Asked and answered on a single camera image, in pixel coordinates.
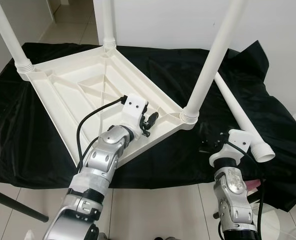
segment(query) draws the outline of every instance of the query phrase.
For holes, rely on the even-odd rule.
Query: black fabric sheet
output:
[[[96,46],[26,43],[33,64],[86,51]],[[201,49],[118,47],[118,50],[168,96],[184,107],[205,62]],[[265,202],[285,211],[296,203],[296,122],[265,90],[268,60],[258,42],[241,53],[229,50],[220,74],[276,157],[260,167],[265,174]],[[212,84],[193,130],[180,130],[120,167],[111,188],[166,188],[208,183],[209,165],[221,132],[239,129],[218,87]],[[254,163],[239,165],[244,180],[258,178]],[[0,74],[0,182],[18,187],[66,188],[76,173],[74,163],[29,82],[21,80],[14,62]]]

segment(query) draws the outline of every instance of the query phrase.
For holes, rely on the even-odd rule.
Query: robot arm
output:
[[[229,131],[230,143],[247,152],[251,134],[241,130]],[[228,144],[209,159],[215,167],[214,192],[225,240],[258,240],[257,228],[252,220],[252,209],[247,200],[247,187],[237,165],[243,154]]]
[[[80,173],[74,175],[68,193],[50,225],[44,240],[96,240],[103,199],[107,193],[118,160],[131,141],[148,136],[158,113],[144,122],[146,100],[130,94],[123,107],[121,125],[102,133],[89,153]]]

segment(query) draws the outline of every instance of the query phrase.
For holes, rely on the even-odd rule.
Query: black cable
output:
[[[126,99],[127,99],[127,96],[122,96],[122,97],[119,98],[118,100],[115,100],[115,101],[113,101],[113,102],[111,102],[111,103],[108,103],[108,104],[106,104],[106,105],[104,105],[104,106],[102,106],[102,107],[100,107],[100,108],[94,110],[93,112],[91,112],[90,114],[86,115],[86,116],[81,120],[81,122],[80,122],[79,125],[78,125],[78,129],[77,129],[77,146],[78,146],[78,153],[79,153],[79,164],[78,164],[78,166],[77,166],[77,169],[80,169],[80,171],[81,171],[81,169],[82,169],[82,167],[83,167],[83,164],[81,164],[83,161],[82,161],[82,150],[81,150],[81,144],[80,144],[80,131],[81,131],[81,127],[82,127],[83,123],[84,123],[88,118],[90,118],[90,117],[93,116],[94,114],[100,112],[101,110],[106,109],[107,107],[110,107],[110,106],[112,106],[112,105],[114,105],[114,104],[117,104],[118,102],[121,102],[122,104],[124,104]]]
[[[234,145],[233,143],[226,141],[226,144],[232,146],[234,149],[238,150],[239,152],[241,152],[243,155],[247,156],[249,159],[251,159],[257,169],[259,170],[260,174],[260,201],[259,201],[259,210],[258,210],[258,220],[257,220],[257,230],[258,230],[258,235],[261,238],[261,215],[262,215],[262,208],[263,208],[263,198],[264,198],[264,186],[263,186],[263,177],[262,177],[262,171],[259,168],[259,166],[257,165],[257,162],[249,155],[247,154],[244,150],[242,150],[241,148],[237,147],[236,145]]]
[[[221,234],[221,221],[219,221],[219,224],[218,224],[218,233],[219,233],[219,237],[220,237],[220,239],[221,240],[224,240],[224,238],[223,238],[223,236],[222,236],[222,234]]]
[[[83,153],[83,155],[82,155],[82,159],[81,159],[81,161],[82,161],[82,165],[83,165],[83,160],[84,160],[84,158],[86,157],[86,155],[87,155],[87,153],[88,153],[88,151],[90,150],[90,148],[91,148],[91,146],[97,141],[99,139],[99,137],[96,137],[95,139],[93,139],[92,140],[92,142],[90,142],[89,143],[89,145],[88,145],[88,147],[87,147],[87,149],[84,151],[84,153]]]
[[[83,155],[82,155],[82,160],[84,160],[84,158],[86,157],[88,151],[90,150],[91,146],[94,144],[94,142],[96,142],[99,139],[99,137],[96,137],[95,139],[92,140],[92,142],[89,143],[87,149],[84,151]]]

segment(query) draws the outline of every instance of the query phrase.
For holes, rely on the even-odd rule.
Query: white tape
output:
[[[95,175],[90,172],[81,172],[73,176],[69,188],[74,191],[83,193],[88,189],[93,189],[105,196],[109,182],[104,177]]]
[[[129,128],[133,132],[136,140],[138,140],[142,134],[140,120],[146,104],[148,104],[148,102],[144,98],[131,93],[128,95],[122,109],[121,125]]]

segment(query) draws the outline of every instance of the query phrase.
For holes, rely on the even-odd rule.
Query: black pole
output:
[[[4,195],[3,193],[0,193],[0,204],[10,207],[18,212],[26,214],[44,223],[46,223],[49,220],[48,216],[45,216],[42,213],[39,213],[38,211],[35,211],[32,208],[29,208],[28,206],[25,206],[24,204],[15,201],[14,199]]]

